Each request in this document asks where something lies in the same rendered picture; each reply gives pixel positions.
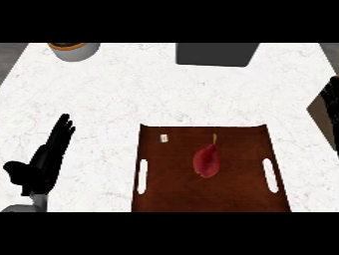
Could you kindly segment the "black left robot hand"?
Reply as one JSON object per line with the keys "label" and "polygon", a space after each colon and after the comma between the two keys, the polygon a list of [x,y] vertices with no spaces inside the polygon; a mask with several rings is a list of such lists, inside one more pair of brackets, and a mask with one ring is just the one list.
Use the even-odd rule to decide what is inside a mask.
{"label": "black left robot hand", "polygon": [[3,169],[9,174],[11,182],[22,186],[22,196],[48,195],[53,189],[74,131],[70,115],[62,114],[48,141],[39,146],[30,163],[14,160],[5,163]]}

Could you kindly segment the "brown wooden tray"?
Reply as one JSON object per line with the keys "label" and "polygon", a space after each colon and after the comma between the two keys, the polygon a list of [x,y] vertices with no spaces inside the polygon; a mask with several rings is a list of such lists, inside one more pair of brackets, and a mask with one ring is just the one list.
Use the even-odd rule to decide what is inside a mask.
{"label": "brown wooden tray", "polygon": [[135,212],[287,212],[286,192],[271,191],[263,164],[277,162],[266,126],[141,126],[138,161],[147,189]]}

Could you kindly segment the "dark grey appliance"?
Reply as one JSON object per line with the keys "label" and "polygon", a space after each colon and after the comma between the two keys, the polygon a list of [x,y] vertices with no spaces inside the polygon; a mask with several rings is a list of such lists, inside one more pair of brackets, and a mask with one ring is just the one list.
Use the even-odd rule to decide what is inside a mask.
{"label": "dark grey appliance", "polygon": [[179,65],[246,67],[258,43],[178,43],[175,62]]}

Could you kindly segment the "grey plant pot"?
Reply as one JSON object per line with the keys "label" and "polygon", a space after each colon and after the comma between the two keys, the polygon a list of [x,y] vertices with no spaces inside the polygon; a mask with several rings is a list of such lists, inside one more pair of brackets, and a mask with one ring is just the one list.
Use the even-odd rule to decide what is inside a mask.
{"label": "grey plant pot", "polygon": [[101,48],[99,43],[49,43],[56,57],[65,62],[80,62],[89,59]]}

